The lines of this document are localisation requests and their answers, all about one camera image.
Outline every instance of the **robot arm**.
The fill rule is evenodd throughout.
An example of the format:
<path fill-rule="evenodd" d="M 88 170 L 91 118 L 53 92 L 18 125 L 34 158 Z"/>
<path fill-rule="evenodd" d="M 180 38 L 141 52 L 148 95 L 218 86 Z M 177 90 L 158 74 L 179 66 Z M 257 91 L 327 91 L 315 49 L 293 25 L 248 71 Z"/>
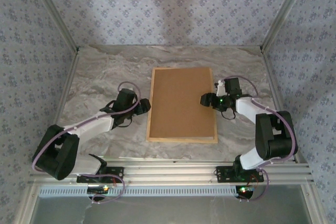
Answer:
<path fill-rule="evenodd" d="M 151 108 L 148 99 L 141 99 L 138 105 L 134 100 L 138 100 L 134 91 L 122 89 L 116 100 L 109 102 L 94 116 L 65 127 L 50 126 L 33 156 L 33 163 L 40 155 L 35 161 L 36 166 L 57 180 L 62 180 L 69 174 L 102 174 L 106 166 L 104 160 L 91 154 L 82 156 L 80 148 L 89 139 L 113 130 L 124 120 L 132 120 L 133 116 L 147 113 Z"/>
<path fill-rule="evenodd" d="M 219 81 L 215 86 L 217 86 L 217 93 L 204 94 L 201 97 L 202 105 L 212 106 L 213 109 L 220 112 L 231 108 L 256 125 L 256 146 L 236 158 L 235 162 L 238 162 L 240 169 L 256 169 L 272 158 L 282 158 L 290 154 L 292 139 L 288 129 L 276 115 L 261 109 L 256 105 L 256 102 L 253 102 L 250 95 L 242 93 L 238 78 L 227 79 L 224 83 Z M 277 113 L 287 121 L 293 131 L 290 113 L 287 111 L 278 111 Z M 295 140 L 294 153 L 296 152 L 297 143 Z"/>

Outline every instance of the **metal bar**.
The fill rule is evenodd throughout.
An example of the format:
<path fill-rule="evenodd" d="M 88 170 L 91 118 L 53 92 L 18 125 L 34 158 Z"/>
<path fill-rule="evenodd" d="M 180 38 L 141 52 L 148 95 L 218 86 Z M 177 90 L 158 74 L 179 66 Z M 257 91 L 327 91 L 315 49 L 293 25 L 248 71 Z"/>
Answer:
<path fill-rule="evenodd" d="M 224 162 L 109 162 L 108 166 L 123 166 L 124 181 L 127 185 L 219 185 L 214 175 L 216 166 Z M 265 167 L 273 185 L 302 185 L 312 183 L 310 168 L 307 164 L 289 162 Z M 32 174 L 31 180 L 40 185 L 82 185 L 76 182 L 76 175 L 68 176 L 62 181 L 45 174 Z M 225 183 L 226 185 L 244 185 L 246 183 Z"/>
<path fill-rule="evenodd" d="M 266 74 L 267 74 L 269 86 L 273 94 L 273 101 L 275 104 L 275 108 L 277 110 L 282 110 L 284 107 L 283 102 L 282 102 L 282 96 L 278 92 L 278 89 L 276 89 L 277 81 L 274 75 L 271 74 L 272 66 L 264 53 L 262 53 L 262 56 L 263 56 L 262 58 L 263 58 L 265 68 L 266 68 Z M 300 153 L 297 153 L 295 155 L 295 160 L 298 162 L 298 164 L 301 164 L 301 162 L 304 162 L 302 154 Z M 301 188 L 302 188 L 302 192 L 304 195 L 304 199 L 306 201 L 306 205 L 307 205 L 308 212 L 312 220 L 312 223 L 313 224 L 324 224 L 324 223 L 327 224 L 328 223 L 327 216 L 323 210 L 321 199 L 317 193 L 316 185 L 314 183 L 302 184 Z"/>
<path fill-rule="evenodd" d="M 57 8 L 55 4 L 53 3 L 53 0 L 42 0 L 44 6 L 47 9 L 47 12 L 52 17 L 52 19 L 55 22 L 55 25 L 59 29 L 60 33 L 62 34 L 66 44 L 72 51 L 77 50 L 76 43 L 74 39 L 72 38 L 70 31 L 68 30 L 67 26 L 65 25 L 64 21 L 62 20 L 59 12 L 57 11 Z"/>
<path fill-rule="evenodd" d="M 316 185 L 301 185 L 301 188 L 312 223 L 328 224 L 327 215 L 324 212 Z"/>
<path fill-rule="evenodd" d="M 30 224 L 39 192 L 40 187 L 37 185 L 32 185 L 25 189 L 13 223 Z"/>
<path fill-rule="evenodd" d="M 75 70 L 76 70 L 76 67 L 77 67 L 78 59 L 79 59 L 78 53 L 76 52 L 75 56 L 74 56 L 74 59 L 72 60 L 72 63 L 71 63 L 71 66 L 70 66 L 70 70 L 68 72 L 67 80 L 66 80 L 66 83 L 64 85 L 60 101 L 59 101 L 58 106 L 57 106 L 55 117 L 52 121 L 53 124 L 57 124 L 58 121 L 60 120 L 61 116 L 62 116 L 63 109 L 64 109 L 65 103 L 67 101 L 67 96 L 68 96 L 68 93 L 69 93 L 69 90 L 71 88 L 71 84 L 72 84 L 72 81 L 73 81 L 73 77 L 75 75 Z"/>
<path fill-rule="evenodd" d="M 264 41 L 262 42 L 261 46 L 263 48 L 263 52 L 267 52 L 276 38 L 280 28 L 282 27 L 283 23 L 285 22 L 290 10 L 292 9 L 293 5 L 295 4 L 296 0 L 284 0 L 280 10 L 276 18 L 274 19 L 271 28 L 268 30 Z"/>

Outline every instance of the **gray marble surface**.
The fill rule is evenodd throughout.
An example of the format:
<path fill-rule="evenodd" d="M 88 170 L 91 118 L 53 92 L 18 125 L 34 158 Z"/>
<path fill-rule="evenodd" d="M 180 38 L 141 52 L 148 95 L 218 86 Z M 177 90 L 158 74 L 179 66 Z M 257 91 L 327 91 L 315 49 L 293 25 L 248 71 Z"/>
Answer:
<path fill-rule="evenodd" d="M 122 81 L 135 82 L 149 98 L 153 67 L 210 67 L 214 80 L 235 74 L 253 81 L 259 101 L 273 108 L 266 72 L 258 53 L 232 47 L 95 46 L 80 48 L 75 77 L 60 125 L 83 120 L 117 97 Z M 253 88 L 240 81 L 244 93 Z M 254 146 L 254 125 L 238 115 L 228 121 L 217 113 L 218 144 L 151 143 L 145 140 L 147 115 L 136 116 L 128 128 L 100 134 L 81 153 L 106 157 L 173 158 L 233 161 Z"/>

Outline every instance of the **cork board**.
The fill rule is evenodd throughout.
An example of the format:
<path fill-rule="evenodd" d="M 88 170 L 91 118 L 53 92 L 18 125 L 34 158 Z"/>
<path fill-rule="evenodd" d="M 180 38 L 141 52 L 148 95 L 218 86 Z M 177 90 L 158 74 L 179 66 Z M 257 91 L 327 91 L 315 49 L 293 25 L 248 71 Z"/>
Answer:
<path fill-rule="evenodd" d="M 217 143 L 216 112 L 200 105 L 213 92 L 210 68 L 154 68 L 146 139 Z"/>

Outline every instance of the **patterned wallpaper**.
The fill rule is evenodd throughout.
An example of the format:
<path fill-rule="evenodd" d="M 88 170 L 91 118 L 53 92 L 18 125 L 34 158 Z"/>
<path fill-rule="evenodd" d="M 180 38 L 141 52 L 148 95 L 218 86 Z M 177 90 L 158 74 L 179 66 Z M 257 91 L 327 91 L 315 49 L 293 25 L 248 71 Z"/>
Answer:
<path fill-rule="evenodd" d="M 283 0 L 53 0 L 79 45 L 260 45 Z"/>
<path fill-rule="evenodd" d="M 268 54 L 299 147 L 336 223 L 336 1 L 297 0 Z"/>
<path fill-rule="evenodd" d="M 0 223 L 12 223 L 72 53 L 40 0 L 1 0 Z"/>

